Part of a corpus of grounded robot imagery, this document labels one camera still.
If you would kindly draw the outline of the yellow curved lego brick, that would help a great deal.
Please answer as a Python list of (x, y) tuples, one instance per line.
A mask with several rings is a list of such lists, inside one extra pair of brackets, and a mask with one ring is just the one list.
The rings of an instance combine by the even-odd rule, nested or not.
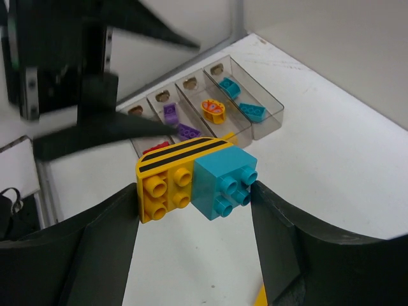
[(226, 120), (225, 106), (214, 99), (207, 99), (201, 102), (203, 116), (213, 124), (223, 124)]

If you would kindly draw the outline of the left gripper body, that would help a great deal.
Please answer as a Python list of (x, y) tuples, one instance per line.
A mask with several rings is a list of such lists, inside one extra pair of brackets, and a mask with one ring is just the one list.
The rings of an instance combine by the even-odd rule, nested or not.
[(1, 1), (8, 100), (20, 116), (76, 105), (78, 120), (115, 110), (119, 78), (109, 72), (108, 1)]

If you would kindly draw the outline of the yellow striped lego brick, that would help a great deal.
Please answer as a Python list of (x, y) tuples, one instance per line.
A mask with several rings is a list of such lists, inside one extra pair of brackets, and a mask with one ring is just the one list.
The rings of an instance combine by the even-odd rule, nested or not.
[(158, 221), (190, 203), (194, 161), (231, 147), (227, 140), (199, 137), (144, 154), (136, 166), (138, 211), (141, 223)]

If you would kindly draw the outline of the yellow tall lego brick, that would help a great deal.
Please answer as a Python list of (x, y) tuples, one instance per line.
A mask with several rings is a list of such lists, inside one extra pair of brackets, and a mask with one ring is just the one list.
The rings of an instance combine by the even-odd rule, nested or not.
[(255, 302), (252, 304), (253, 306), (268, 306), (268, 301), (266, 297), (265, 285), (262, 284), (258, 293), (258, 296)]

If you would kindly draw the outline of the small yellow lego brick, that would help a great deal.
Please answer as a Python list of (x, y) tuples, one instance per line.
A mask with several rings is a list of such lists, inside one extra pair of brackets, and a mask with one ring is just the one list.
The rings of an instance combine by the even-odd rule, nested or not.
[(239, 146), (239, 139), (238, 136), (234, 132), (229, 132), (221, 137), (222, 140), (226, 140), (233, 145)]

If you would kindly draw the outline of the teal wedge lego brick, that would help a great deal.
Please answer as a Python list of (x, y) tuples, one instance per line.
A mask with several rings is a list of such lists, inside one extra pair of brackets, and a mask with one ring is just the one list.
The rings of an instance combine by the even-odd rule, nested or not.
[(251, 122), (262, 122), (267, 114), (267, 110), (263, 106), (250, 105), (247, 103), (240, 103), (239, 108), (250, 119)]

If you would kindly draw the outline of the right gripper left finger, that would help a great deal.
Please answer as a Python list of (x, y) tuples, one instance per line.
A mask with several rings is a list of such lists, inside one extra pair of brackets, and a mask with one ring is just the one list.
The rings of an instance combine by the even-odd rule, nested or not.
[(136, 184), (1, 242), (1, 305), (121, 305), (139, 225)]

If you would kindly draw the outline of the teal square lego brick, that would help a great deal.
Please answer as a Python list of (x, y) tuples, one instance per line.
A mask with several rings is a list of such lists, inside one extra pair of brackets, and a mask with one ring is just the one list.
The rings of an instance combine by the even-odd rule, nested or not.
[(191, 203), (210, 221), (246, 206), (251, 201), (251, 185), (258, 178), (257, 162), (236, 146), (197, 158)]

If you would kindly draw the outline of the red curved lego brick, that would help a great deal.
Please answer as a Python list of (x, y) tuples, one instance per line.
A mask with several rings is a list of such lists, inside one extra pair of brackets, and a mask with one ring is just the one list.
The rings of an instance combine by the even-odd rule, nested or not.
[(159, 144), (157, 144), (156, 146), (153, 146), (153, 147), (151, 147), (151, 148), (149, 148), (149, 149), (147, 149), (147, 150), (144, 150), (144, 151), (143, 151), (143, 155), (145, 155), (145, 154), (147, 154), (147, 153), (149, 153), (149, 152), (152, 152), (152, 151), (155, 151), (155, 150), (158, 150), (158, 149), (167, 147), (167, 146), (169, 146), (169, 145), (170, 145), (169, 142), (159, 143)]

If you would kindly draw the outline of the purple slope lego brick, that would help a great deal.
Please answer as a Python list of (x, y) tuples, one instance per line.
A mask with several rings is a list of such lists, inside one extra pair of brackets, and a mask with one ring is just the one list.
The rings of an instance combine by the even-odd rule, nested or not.
[(177, 113), (177, 105), (170, 103), (163, 106), (164, 122), (171, 126), (179, 124), (179, 117)]

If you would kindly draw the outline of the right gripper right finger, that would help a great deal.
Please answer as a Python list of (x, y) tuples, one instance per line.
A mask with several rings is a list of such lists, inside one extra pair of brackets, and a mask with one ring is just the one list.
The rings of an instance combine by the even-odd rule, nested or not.
[(383, 240), (331, 225), (262, 182), (251, 210), (269, 305), (406, 305), (407, 236)]

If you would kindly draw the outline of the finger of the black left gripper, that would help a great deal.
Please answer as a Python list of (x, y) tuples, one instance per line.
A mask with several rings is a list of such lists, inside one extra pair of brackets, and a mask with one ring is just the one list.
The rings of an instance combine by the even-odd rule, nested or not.
[(178, 129), (166, 124), (131, 117), (120, 112), (91, 117), (71, 127), (43, 135), (33, 140), (34, 157), (52, 161), (82, 150), (121, 142), (143, 134), (148, 126), (154, 136), (175, 135)]
[(182, 36), (139, 1), (105, 1), (105, 22), (109, 26), (147, 38), (198, 50), (200, 44)]

